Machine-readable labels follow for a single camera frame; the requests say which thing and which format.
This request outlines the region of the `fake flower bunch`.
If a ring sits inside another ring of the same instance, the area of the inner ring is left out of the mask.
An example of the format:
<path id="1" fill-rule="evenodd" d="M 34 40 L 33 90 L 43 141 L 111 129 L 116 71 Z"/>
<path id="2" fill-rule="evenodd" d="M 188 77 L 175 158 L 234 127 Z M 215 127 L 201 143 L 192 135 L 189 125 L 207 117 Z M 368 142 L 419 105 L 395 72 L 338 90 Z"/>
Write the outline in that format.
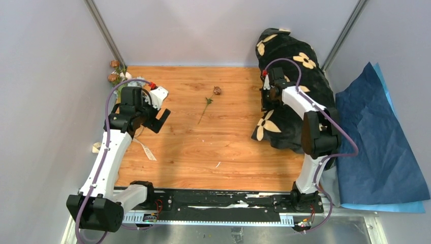
<path id="1" fill-rule="evenodd" d="M 113 87 L 117 86 L 121 82 L 125 80 L 135 79 L 129 72 L 128 68 L 125 65 L 122 65 L 118 60 L 112 60 L 110 62 L 110 67 L 113 69 L 113 72 L 108 76 L 108 81 L 112 84 Z M 131 81 L 121 85 L 116 89 L 114 94 L 116 95 L 116 101 L 119 103 L 121 100 L 121 90 L 127 86 L 137 86 L 144 87 L 146 85 L 145 82 L 142 81 Z"/>

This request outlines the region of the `single brown fake rose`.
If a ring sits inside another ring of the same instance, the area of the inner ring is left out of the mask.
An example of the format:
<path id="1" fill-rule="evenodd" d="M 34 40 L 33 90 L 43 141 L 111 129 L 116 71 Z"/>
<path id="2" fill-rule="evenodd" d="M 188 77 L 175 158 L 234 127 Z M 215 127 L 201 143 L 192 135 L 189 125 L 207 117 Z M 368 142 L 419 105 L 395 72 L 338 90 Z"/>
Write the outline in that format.
<path id="1" fill-rule="evenodd" d="M 220 86 L 214 86 L 214 87 L 213 87 L 213 91 L 212 91 L 211 96 L 210 96 L 210 97 L 206 97 L 206 98 L 205 98 L 205 100 L 206 100 L 206 104 L 205 104 L 205 107 L 204 107 L 204 109 L 203 109 L 203 111 L 202 111 L 202 113 L 201 113 L 201 116 L 200 116 L 199 121 L 198 121 L 198 123 L 197 123 L 197 124 L 200 124 L 200 123 L 201 123 L 202 118 L 203 118 L 203 116 L 204 116 L 204 114 L 205 114 L 205 112 L 206 112 L 206 110 L 207 110 L 208 106 L 213 102 L 213 97 L 214 97 L 214 96 L 219 96 L 219 95 L 221 95 L 221 94 L 222 94 L 222 89 L 221 89 L 221 87 L 220 87 Z"/>

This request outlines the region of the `cream printed ribbon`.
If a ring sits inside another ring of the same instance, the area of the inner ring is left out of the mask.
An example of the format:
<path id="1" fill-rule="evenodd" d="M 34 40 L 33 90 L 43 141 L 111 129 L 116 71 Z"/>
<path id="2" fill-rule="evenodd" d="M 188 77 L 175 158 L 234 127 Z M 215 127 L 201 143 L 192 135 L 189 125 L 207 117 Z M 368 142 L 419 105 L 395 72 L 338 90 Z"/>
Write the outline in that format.
<path id="1" fill-rule="evenodd" d="M 92 145 L 91 152 L 93 154 L 100 154 L 100 158 L 103 156 L 105 150 L 107 150 L 105 164 L 108 162 L 122 163 L 124 156 L 126 155 L 130 145 L 136 142 L 138 143 L 146 157 L 151 161 L 156 161 L 155 156 L 150 149 L 140 142 L 138 139 L 132 137 L 128 132 L 122 132 L 121 130 L 110 129 L 103 133 L 101 142 L 96 142 Z"/>

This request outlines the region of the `blue wrapping paper sheet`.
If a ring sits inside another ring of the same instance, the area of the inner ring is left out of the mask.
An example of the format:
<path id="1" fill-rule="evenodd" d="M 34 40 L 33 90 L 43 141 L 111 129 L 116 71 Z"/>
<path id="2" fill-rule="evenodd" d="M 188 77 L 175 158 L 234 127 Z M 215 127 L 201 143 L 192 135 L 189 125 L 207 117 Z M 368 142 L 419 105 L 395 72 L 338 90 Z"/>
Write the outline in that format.
<path id="1" fill-rule="evenodd" d="M 423 213 L 430 192 L 398 121 L 380 66 L 367 64 L 335 96 L 343 138 L 336 161 L 342 207 Z"/>

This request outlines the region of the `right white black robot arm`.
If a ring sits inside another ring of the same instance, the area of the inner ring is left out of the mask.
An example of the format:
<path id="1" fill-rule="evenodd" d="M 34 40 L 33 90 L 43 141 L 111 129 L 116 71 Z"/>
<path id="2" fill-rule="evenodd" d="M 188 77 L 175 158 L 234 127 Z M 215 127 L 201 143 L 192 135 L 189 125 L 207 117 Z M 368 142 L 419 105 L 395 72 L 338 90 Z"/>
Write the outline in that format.
<path id="1" fill-rule="evenodd" d="M 264 105 L 288 105 L 302 119 L 300 143 L 305 155 L 301 173 L 290 192 L 290 205 L 296 212 L 303 212 L 319 202 L 323 169 L 329 155 L 336 153 L 341 144 L 341 134 L 330 122 L 338 112 L 317 103 L 299 86 L 288 82 L 282 68 L 263 70 L 262 75 Z"/>

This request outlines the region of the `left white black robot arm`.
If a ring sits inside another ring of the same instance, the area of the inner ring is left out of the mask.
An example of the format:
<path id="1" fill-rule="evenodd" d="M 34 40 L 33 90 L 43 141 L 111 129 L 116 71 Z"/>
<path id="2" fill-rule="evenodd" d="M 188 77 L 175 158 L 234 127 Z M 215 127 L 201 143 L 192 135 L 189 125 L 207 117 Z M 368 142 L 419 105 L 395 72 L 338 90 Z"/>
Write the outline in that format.
<path id="1" fill-rule="evenodd" d="M 76 195 L 66 201 L 78 229 L 116 232 L 124 215 L 134 207 L 152 209 L 155 190 L 149 181 L 135 180 L 119 194 L 114 185 L 121 162 L 140 127 L 158 133 L 170 115 L 166 109 L 157 118 L 169 92 L 156 86 L 150 91 L 128 86 L 121 91 L 120 103 L 107 111 L 103 140 L 94 166 Z"/>

